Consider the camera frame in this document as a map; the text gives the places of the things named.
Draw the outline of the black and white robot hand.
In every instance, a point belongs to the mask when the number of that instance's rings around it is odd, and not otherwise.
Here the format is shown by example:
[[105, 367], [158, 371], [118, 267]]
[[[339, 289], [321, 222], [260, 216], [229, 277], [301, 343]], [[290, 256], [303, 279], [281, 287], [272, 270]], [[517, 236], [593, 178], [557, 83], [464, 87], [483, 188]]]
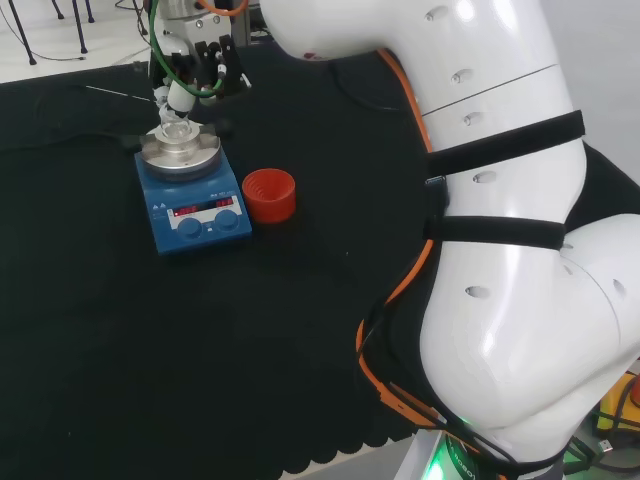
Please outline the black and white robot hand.
[[231, 19], [216, 14], [149, 21], [149, 78], [163, 123], [188, 117], [252, 88], [232, 37]]

